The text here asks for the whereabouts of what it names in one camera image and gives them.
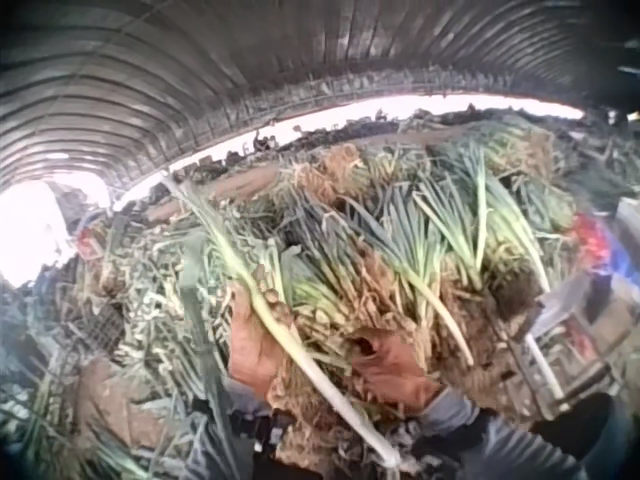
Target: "glove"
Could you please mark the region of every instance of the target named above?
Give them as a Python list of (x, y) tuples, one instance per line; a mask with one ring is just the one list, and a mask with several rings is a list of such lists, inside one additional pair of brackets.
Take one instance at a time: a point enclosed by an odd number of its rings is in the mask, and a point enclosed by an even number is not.
[[(261, 283), (263, 269), (258, 267), (254, 277)], [(265, 399), (269, 387), (284, 360), (284, 351), (266, 330), (251, 307), (251, 296), (240, 284), (231, 286), (233, 294), (231, 317), (231, 346), (229, 376), (253, 389), (256, 396)], [(290, 326), (293, 316), (287, 305), (279, 301), (275, 290), (261, 288), (276, 320)]]
[(400, 404), (409, 415), (420, 414), (442, 385), (425, 376), (409, 345), (390, 330), (361, 328), (349, 336), (360, 352), (351, 359), (364, 387), (380, 402)]

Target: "work glove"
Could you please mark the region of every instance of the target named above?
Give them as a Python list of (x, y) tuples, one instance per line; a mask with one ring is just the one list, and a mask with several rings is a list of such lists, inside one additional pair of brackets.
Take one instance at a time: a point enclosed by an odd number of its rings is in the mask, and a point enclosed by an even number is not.
[[(264, 286), (264, 269), (254, 272), (271, 311), (280, 323), (289, 327), (293, 316), (289, 307), (280, 301), (275, 290)], [(229, 352), (229, 376), (253, 389), (256, 396), (265, 399), (278, 369), (284, 361), (284, 351), (267, 331), (251, 307), (251, 296), (239, 284), (231, 285), (233, 303), (231, 317), (231, 347)]]
[(378, 401), (404, 407), (408, 415), (420, 414), (442, 390), (428, 378), (412, 348), (390, 331), (361, 328), (349, 336), (354, 345), (351, 364), (362, 376), (364, 388)]

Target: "dirt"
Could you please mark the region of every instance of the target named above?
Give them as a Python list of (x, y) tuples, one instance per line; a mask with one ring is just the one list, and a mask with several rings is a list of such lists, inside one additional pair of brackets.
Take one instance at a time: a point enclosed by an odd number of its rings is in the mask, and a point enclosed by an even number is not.
[[(276, 163), (257, 166), (250, 170), (220, 177), (202, 187), (202, 192), (208, 198), (216, 200), (248, 199), (272, 186), (278, 179), (279, 172), (280, 169)], [(180, 211), (180, 201), (174, 198), (150, 208), (147, 219), (150, 222), (168, 220)]]
[(506, 344), (500, 342), (491, 326), (490, 319), (498, 316), (493, 300), (458, 293), (453, 286), (446, 284), (442, 287), (442, 299), (469, 339), (475, 365), (471, 368), (463, 365), (459, 349), (446, 329), (437, 322), (434, 336), (439, 337), (438, 349), (434, 348), (430, 369), (439, 370), (446, 383), (462, 390), (478, 405), (502, 412), (505, 405), (496, 395), (496, 388), (502, 376), (513, 371), (515, 365)]
[(105, 358), (96, 358), (83, 368), (77, 390), (76, 414), (80, 435), (78, 445), (91, 442), (89, 424), (100, 414), (107, 427), (131, 448), (155, 448), (161, 441), (166, 420), (132, 402), (145, 392), (128, 381), (112, 379), (112, 367)]

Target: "harvested vegetables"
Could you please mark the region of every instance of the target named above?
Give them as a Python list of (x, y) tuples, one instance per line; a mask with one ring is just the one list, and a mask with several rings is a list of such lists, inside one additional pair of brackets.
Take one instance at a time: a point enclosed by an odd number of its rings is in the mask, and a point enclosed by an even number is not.
[[(496, 394), (501, 379), (517, 372), (504, 335), (522, 327), (523, 312), (539, 293), (576, 268), (565, 232), (576, 203), (599, 193), (576, 193), (575, 172), (588, 171), (585, 164), (601, 153), (593, 153), (598, 146), (585, 136), (571, 136), (584, 128), (579, 122), (499, 112), (465, 122), (457, 115), (418, 112), (382, 142), (268, 152), (251, 167), (275, 163), (277, 183), (241, 198), (229, 199), (227, 192), (214, 210), (185, 184), (177, 188), (186, 200), (183, 213), (171, 222), (129, 222), (110, 236), (119, 240), (110, 242), (104, 262), (85, 265), (82, 288), (69, 295), (76, 306), (102, 297), (121, 308), (125, 335), (110, 356), (118, 375), (148, 391), (143, 408), (175, 422), (150, 456), (96, 430), (95, 454), (111, 465), (105, 471), (122, 461), (133, 478), (171, 476), (188, 453), (196, 415), (190, 402), (208, 390), (179, 288), (184, 241), (194, 235), (208, 238), (199, 253), (201, 274), (191, 285), (218, 367), (227, 356), (229, 280), (250, 284), (248, 272), (262, 265), (264, 282), (295, 314), (286, 341), (299, 339), (292, 348), (302, 347), (359, 415), (371, 421), (402, 416), (372, 402), (350, 376), (344, 338), (375, 326), (400, 331), (429, 374), (517, 417), (509, 397)], [(615, 151), (609, 163), (640, 161), (632, 146)], [(240, 165), (228, 176), (250, 177), (251, 167), (242, 172)], [(625, 172), (624, 182), (605, 178), (595, 191), (612, 198), (634, 194), (640, 178), (631, 167)], [(254, 307), (268, 317), (259, 289), (252, 294)], [(288, 360), (269, 394), (274, 406), (298, 418), (278, 455), (322, 470), (343, 460), (337, 447), (354, 432), (304, 371)]]

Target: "person's arm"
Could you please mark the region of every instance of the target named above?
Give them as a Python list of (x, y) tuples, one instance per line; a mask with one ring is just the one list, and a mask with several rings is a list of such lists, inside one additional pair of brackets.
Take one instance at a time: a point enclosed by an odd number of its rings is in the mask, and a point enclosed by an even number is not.
[[(468, 398), (447, 387), (431, 400), (418, 420), (425, 435), (446, 439), (457, 429), (472, 425), (479, 413)], [(458, 452), (469, 478), (587, 479), (573, 457), (500, 415), (489, 417), (483, 429), (484, 435), (476, 445)]]
[(454, 453), (468, 478), (587, 478), (573, 457), (497, 414), (481, 415), (464, 395), (426, 377), (411, 347), (397, 334), (367, 328), (351, 337), (357, 345), (363, 340), (367, 344), (366, 351), (352, 359), (366, 389), (384, 403), (404, 405), (418, 420), (422, 437), (431, 441), (427, 448), (437, 449), (437, 444)]
[[(227, 379), (225, 387), (231, 397), (234, 411), (242, 412), (252, 418), (268, 416), (271, 413), (269, 404), (260, 399), (251, 387), (232, 379)], [(234, 435), (233, 446), (238, 454), (240, 467), (243, 469), (240, 472), (241, 478), (251, 478), (255, 440)], [(221, 455), (222, 451), (216, 427), (208, 416), (198, 428), (181, 480), (233, 478), (229, 472), (229, 466), (221, 460), (224, 457)]]
[[(262, 275), (256, 270), (255, 275)], [(251, 308), (249, 293), (240, 285), (232, 285), (233, 315), (229, 348), (229, 377), (225, 387), (231, 397), (233, 412), (247, 419), (271, 414), (266, 395), (284, 360), (284, 352), (276, 340), (261, 326)], [(291, 312), (271, 293), (270, 306), (285, 325), (291, 324)], [(241, 479), (252, 477), (254, 439), (233, 435), (232, 441), (239, 457)], [(191, 453), (185, 465), (182, 480), (209, 480), (233, 478), (224, 460), (221, 439), (210, 417), (198, 428)]]

